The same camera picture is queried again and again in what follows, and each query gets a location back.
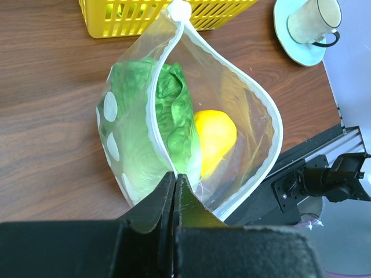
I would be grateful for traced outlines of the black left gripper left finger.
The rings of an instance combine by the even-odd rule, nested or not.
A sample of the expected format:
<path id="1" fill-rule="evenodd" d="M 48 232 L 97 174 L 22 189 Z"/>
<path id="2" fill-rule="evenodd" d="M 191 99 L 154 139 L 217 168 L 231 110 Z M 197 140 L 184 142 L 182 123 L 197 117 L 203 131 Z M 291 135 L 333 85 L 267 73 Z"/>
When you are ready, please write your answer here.
<path id="1" fill-rule="evenodd" d="M 175 176 L 116 220 L 1 223 L 2 277 L 170 277 Z"/>

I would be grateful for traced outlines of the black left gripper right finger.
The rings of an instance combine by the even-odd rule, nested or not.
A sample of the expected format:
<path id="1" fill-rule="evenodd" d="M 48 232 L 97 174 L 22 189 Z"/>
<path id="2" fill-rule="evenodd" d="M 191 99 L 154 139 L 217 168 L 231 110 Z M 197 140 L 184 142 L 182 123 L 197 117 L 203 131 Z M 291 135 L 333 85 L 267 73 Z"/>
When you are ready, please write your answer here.
<path id="1" fill-rule="evenodd" d="M 175 277 L 324 277 L 307 237 L 291 226 L 227 226 L 179 174 L 174 194 Z"/>

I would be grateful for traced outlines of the green toy lettuce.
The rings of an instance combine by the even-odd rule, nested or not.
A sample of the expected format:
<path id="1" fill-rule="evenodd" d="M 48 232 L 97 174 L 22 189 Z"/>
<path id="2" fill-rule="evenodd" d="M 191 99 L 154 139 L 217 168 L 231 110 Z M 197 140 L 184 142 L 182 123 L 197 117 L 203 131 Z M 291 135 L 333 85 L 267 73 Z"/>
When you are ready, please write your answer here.
<path id="1" fill-rule="evenodd" d="M 198 186 L 201 176 L 201 146 L 191 94 L 179 63 L 163 65 L 155 90 L 157 126 L 172 165 L 154 149 L 148 136 L 147 79 L 155 62 L 148 57 L 115 63 L 111 88 L 103 100 L 101 136 L 114 174 L 134 204 L 151 193 L 172 169 L 186 174 L 192 188 Z"/>

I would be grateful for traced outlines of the dotted clear zip bag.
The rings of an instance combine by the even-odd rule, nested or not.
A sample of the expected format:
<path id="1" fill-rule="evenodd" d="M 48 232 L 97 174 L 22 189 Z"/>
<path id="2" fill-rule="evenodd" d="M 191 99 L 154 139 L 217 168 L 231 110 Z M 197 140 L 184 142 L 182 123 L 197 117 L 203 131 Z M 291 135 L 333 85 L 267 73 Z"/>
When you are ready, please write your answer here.
<path id="1" fill-rule="evenodd" d="M 173 163 L 155 117 L 155 90 L 164 64 L 179 63 L 182 67 L 194 114 L 203 110 L 223 111 L 235 123 L 237 141 L 213 174 L 208 178 L 200 176 L 196 188 L 192 188 L 189 181 L 195 196 L 224 221 L 272 169 L 282 147 L 283 124 L 269 94 L 253 78 L 218 54 L 195 30 L 190 17 L 188 2 L 173 1 L 117 62 L 148 57 L 156 61 L 147 79 L 146 122 L 154 149 L 169 165 Z M 140 202 L 134 204 L 126 195 L 123 183 L 114 174 L 106 141 L 101 136 L 101 126 L 105 123 L 103 100 L 111 88 L 113 66 L 96 107 L 97 127 L 114 178 L 126 201 L 135 206 Z"/>

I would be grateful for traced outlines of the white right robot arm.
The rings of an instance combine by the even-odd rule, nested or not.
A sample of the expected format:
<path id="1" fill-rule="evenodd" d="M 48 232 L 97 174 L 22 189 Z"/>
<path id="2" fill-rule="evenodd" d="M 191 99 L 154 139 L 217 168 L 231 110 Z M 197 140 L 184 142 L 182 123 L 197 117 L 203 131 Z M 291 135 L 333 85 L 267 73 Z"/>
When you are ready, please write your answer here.
<path id="1" fill-rule="evenodd" d="M 348 199 L 370 201 L 360 180 L 365 177 L 361 170 L 370 154 L 344 153 L 339 155 L 332 166 L 315 164 L 299 172 L 301 191 L 307 196 L 326 197 L 332 203 Z"/>

